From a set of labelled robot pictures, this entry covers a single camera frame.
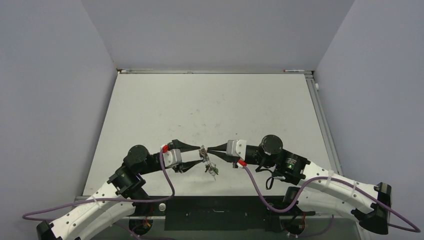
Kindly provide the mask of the large steel carabiner keyring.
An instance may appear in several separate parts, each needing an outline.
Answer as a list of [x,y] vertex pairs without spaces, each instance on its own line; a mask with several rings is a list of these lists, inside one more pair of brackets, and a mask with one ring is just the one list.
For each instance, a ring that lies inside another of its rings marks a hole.
[[[208,155],[208,152],[207,152],[207,148],[204,146],[204,145],[202,145],[201,147],[200,147],[200,149],[198,150],[199,151],[199,156],[200,156],[200,158],[201,158],[201,160],[203,160],[203,163],[205,163],[205,173],[208,173],[209,175],[211,175],[210,174],[210,172],[211,172],[211,168],[212,167],[216,167],[217,168],[217,166],[216,166],[216,164],[215,163],[213,163],[213,162],[211,162],[211,160],[210,160],[210,158],[209,158],[209,155]],[[216,179],[216,176],[217,175],[215,175],[215,176],[212,176],[212,178],[216,181],[217,179]]]

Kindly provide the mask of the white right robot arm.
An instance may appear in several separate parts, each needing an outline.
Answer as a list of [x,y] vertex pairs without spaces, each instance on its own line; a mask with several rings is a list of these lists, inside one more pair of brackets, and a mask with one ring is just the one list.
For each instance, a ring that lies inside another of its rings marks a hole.
[[283,148],[283,141],[269,134],[258,146],[235,139],[206,149],[234,168],[257,168],[256,172],[270,172],[272,180],[291,184],[282,208],[278,209],[262,195],[253,174],[247,170],[255,191],[268,210],[275,213],[327,213],[339,215],[358,223],[365,230],[387,235],[392,205],[392,187],[384,182],[368,184],[346,178],[325,169],[313,161]]

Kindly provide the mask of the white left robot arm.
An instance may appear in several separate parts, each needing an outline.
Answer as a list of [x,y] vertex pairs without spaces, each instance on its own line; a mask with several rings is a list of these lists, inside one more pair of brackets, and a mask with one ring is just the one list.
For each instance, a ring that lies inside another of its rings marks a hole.
[[205,153],[204,146],[193,146],[177,139],[162,145],[160,151],[151,154],[143,145],[131,147],[123,158],[122,165],[108,180],[86,200],[75,203],[75,208],[54,220],[43,220],[36,227],[40,240],[83,240],[102,231],[118,219],[132,215],[143,215],[149,204],[168,201],[175,196],[171,188],[168,197],[152,199],[143,186],[143,175],[174,169],[184,173],[202,163],[202,160],[183,162],[182,153],[198,150]]

